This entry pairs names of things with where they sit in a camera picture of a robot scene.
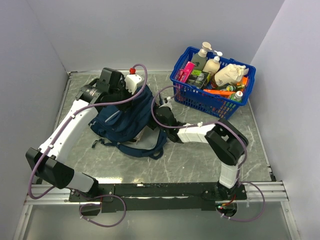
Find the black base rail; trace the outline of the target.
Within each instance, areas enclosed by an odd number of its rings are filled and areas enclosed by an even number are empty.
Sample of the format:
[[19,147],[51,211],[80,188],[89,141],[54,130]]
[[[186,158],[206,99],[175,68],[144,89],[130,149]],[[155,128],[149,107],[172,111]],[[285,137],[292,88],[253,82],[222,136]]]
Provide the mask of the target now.
[[101,204],[102,213],[152,210],[215,211],[216,204],[246,200],[245,186],[227,189],[218,182],[109,183],[99,184],[95,195],[73,193],[71,203]]

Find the grey-green pump bottle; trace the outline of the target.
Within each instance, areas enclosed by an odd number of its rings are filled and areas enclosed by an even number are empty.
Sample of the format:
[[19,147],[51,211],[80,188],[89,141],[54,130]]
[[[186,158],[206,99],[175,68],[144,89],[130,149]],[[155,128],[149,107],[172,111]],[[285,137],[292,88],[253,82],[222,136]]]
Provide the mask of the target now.
[[212,51],[212,46],[209,42],[203,42],[201,49],[195,53],[191,59],[194,64],[194,70],[202,71],[207,62],[207,53]]

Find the black green box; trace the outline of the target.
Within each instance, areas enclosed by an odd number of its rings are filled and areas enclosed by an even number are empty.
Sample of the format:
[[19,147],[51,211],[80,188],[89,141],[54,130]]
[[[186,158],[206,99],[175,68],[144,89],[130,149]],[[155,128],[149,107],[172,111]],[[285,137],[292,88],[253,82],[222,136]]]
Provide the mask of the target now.
[[193,70],[187,79],[187,84],[203,90],[210,81],[210,74],[201,70]]

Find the green drink bottle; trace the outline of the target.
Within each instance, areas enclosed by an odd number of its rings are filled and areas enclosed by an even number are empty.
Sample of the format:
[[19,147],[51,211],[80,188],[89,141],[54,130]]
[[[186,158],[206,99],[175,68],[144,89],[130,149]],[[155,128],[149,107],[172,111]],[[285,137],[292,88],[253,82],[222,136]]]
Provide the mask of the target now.
[[228,99],[229,100],[232,100],[234,102],[238,102],[238,103],[241,103],[242,102],[242,98],[243,98],[243,92],[242,91],[237,91],[237,92],[234,92],[232,93]]

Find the blue plastic basket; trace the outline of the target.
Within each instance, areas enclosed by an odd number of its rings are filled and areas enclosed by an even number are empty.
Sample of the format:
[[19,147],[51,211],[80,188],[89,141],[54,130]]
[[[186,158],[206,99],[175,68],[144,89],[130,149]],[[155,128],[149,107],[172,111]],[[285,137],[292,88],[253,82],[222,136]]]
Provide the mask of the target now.
[[192,57],[199,51],[198,48],[189,46],[175,63],[170,75],[170,80],[174,86],[179,87],[180,91],[177,93],[177,96],[174,97],[174,100],[214,117],[228,120],[239,107],[247,104],[254,87],[256,68],[252,65],[245,64],[248,69],[246,88],[243,91],[241,102],[235,102],[218,94],[211,94],[179,81],[179,71],[182,70],[187,62],[191,61]]

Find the beige cloth bag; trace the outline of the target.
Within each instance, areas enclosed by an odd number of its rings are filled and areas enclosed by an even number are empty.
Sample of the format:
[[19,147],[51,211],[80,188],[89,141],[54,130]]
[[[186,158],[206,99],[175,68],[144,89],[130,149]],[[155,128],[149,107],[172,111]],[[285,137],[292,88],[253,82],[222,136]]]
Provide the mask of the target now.
[[218,87],[227,84],[237,85],[248,72],[249,69],[245,65],[228,64],[214,75],[213,82]]

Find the pink box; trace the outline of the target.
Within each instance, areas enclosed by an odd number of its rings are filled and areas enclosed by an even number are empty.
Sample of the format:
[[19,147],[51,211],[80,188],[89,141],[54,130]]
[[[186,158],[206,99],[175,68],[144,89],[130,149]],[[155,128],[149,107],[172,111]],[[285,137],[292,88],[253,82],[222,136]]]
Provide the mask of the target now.
[[186,83],[195,66],[194,63],[188,61],[186,66],[179,70],[178,81]]

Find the white notebook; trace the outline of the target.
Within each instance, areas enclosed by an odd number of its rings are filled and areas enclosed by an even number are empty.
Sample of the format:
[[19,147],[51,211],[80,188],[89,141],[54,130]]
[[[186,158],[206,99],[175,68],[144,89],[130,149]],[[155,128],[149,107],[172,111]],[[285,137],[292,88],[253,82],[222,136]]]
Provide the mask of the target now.
[[145,132],[145,130],[146,130],[146,127],[144,127],[144,128],[133,138],[135,144],[137,144],[137,143],[140,141],[140,139],[141,139],[143,133]]

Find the aluminium frame rail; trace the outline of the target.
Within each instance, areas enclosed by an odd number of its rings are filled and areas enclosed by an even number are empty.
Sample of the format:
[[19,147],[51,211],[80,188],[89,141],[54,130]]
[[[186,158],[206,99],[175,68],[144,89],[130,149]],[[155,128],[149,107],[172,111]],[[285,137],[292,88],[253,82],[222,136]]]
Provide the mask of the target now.
[[[259,203],[265,199],[265,202],[288,202],[289,197],[283,182],[281,181],[265,181],[245,183],[245,191],[247,199],[236,199],[236,203]],[[46,195],[39,199],[32,199],[26,196],[25,205],[80,205],[86,200],[69,201],[71,191],[69,189],[54,188]]]

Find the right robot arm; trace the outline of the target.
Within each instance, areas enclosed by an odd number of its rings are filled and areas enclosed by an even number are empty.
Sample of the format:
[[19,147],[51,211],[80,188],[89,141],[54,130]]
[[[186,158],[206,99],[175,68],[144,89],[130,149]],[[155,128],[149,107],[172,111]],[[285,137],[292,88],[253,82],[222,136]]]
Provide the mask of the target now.
[[247,138],[227,120],[189,124],[176,120],[170,107],[152,107],[154,121],[175,143],[208,144],[221,161],[218,193],[230,199],[236,193],[240,167],[247,156]]

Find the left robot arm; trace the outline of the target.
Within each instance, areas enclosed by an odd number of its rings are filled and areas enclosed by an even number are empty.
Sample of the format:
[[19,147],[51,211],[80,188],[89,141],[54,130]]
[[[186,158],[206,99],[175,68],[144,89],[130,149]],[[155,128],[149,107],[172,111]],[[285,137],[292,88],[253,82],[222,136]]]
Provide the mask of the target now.
[[32,194],[34,177],[43,179],[54,188],[77,190],[87,201],[98,197],[98,180],[68,167],[65,161],[82,131],[103,107],[126,107],[141,95],[148,75],[141,76],[135,73],[135,69],[132,67],[124,76],[120,71],[103,68],[99,78],[80,88],[69,112],[52,135],[37,149],[28,149],[25,156],[32,169],[28,195],[32,199],[41,198]]

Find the cream pump bottle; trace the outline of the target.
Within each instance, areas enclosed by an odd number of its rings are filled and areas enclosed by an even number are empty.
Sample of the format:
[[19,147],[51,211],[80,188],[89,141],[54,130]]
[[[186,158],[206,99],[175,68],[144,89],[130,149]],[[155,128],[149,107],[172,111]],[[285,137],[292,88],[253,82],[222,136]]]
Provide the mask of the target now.
[[220,69],[220,58],[223,56],[221,51],[215,50],[214,52],[216,53],[216,56],[209,59],[202,70],[203,72],[209,73],[211,77],[213,77]]

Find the dark glass bottle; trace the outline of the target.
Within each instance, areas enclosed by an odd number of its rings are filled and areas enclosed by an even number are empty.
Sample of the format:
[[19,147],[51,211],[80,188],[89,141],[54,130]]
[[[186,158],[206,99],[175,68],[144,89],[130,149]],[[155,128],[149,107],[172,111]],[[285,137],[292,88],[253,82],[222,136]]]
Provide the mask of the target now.
[[236,84],[236,85],[224,85],[224,86],[220,86],[217,87],[216,90],[219,91],[225,91],[225,92],[237,92],[237,91],[243,91],[246,88],[246,85],[243,83],[240,84]]

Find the navy blue student backpack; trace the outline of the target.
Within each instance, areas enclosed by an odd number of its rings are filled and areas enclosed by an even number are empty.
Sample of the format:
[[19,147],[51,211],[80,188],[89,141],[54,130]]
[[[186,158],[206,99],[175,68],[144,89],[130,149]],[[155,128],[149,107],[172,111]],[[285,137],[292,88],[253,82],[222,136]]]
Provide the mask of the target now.
[[[89,124],[90,129],[100,136],[91,147],[94,149],[100,143],[106,147],[116,147],[131,157],[149,157],[154,160],[161,158],[164,154],[163,147],[167,143],[167,134],[152,125],[152,100],[152,91],[146,86],[126,111],[118,110],[115,105],[104,107]],[[135,144],[134,137],[144,127],[146,129],[140,141]]]

